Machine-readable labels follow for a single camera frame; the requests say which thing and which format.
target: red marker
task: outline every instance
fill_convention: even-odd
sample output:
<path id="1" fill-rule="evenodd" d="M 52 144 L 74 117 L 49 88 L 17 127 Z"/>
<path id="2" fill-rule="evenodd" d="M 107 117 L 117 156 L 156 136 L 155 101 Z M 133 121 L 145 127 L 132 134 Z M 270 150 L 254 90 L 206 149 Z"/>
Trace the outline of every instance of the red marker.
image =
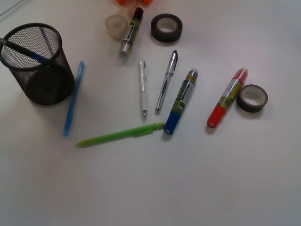
<path id="1" fill-rule="evenodd" d="M 248 77 L 248 69 L 242 68 L 238 70 L 224 91 L 221 99 L 217 103 L 215 109 L 211 113 L 207 124 L 211 128 L 215 128 L 218 123 L 222 120 L 223 116 L 226 114 L 227 109 L 233 103 L 235 97 L 237 96 L 240 88 L 244 85 L 246 78 Z"/>

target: black mesh pencil cup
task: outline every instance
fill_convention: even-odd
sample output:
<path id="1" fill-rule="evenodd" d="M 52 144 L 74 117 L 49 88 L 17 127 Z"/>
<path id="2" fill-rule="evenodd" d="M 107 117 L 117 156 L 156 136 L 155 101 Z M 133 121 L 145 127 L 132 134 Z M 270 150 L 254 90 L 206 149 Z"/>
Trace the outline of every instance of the black mesh pencil cup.
<path id="1" fill-rule="evenodd" d="M 26 96 L 40 105 L 53 105 L 69 96 L 74 77 L 62 49 L 58 31 L 46 24 L 25 24 L 4 40 L 24 47 L 47 60 L 37 60 L 0 45 L 0 61 L 10 69 Z"/>

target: clear pen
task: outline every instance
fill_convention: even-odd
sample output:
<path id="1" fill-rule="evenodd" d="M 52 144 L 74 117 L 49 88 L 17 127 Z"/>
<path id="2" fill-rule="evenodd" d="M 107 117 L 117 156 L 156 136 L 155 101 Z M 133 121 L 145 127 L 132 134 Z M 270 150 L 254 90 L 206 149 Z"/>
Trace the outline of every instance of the clear pen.
<path id="1" fill-rule="evenodd" d="M 163 81 L 163 85 L 161 88 L 161 92 L 160 92 L 160 96 L 157 102 L 157 106 L 156 106 L 156 114 L 160 114 L 163 102 L 164 102 L 164 98 L 168 89 L 168 85 L 169 82 L 171 80 L 171 77 L 174 75 L 174 70 L 175 67 L 177 65 L 178 62 L 178 52 L 177 50 L 175 50 L 170 57 L 169 63 L 168 63 L 168 67 L 165 73 L 165 77 L 164 77 L 164 81 Z"/>
<path id="2" fill-rule="evenodd" d="M 146 63 L 143 58 L 139 61 L 139 78 L 140 78 L 140 108 L 144 120 L 147 119 L 147 99 L 146 99 Z"/>

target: white pen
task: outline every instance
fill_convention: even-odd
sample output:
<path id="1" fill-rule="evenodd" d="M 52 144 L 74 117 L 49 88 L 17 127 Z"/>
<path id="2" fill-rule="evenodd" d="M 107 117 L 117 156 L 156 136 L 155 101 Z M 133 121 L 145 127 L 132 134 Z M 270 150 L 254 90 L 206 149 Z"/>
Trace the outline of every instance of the white pen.
<path id="1" fill-rule="evenodd" d="M 139 61 L 139 78 L 140 78 L 140 108 L 144 120 L 147 119 L 147 99 L 146 99 L 146 63 L 143 58 Z"/>

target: pen clip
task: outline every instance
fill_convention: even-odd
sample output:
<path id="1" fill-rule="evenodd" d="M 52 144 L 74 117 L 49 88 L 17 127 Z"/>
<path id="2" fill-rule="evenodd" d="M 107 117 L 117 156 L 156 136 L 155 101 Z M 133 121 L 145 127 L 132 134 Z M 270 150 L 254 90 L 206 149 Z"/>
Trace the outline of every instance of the pen clip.
<path id="1" fill-rule="evenodd" d="M 178 62 L 178 58 L 179 58 L 177 50 L 173 51 L 173 53 L 175 54 L 175 61 L 174 61 L 174 68 L 173 68 L 173 72 L 172 72 L 171 76 L 174 75 L 175 67 L 177 66 L 177 62 Z"/>
<path id="2" fill-rule="evenodd" d="M 142 76 L 146 80 L 146 62 L 144 61 L 144 59 L 142 57 L 140 57 L 140 70 L 141 70 Z"/>

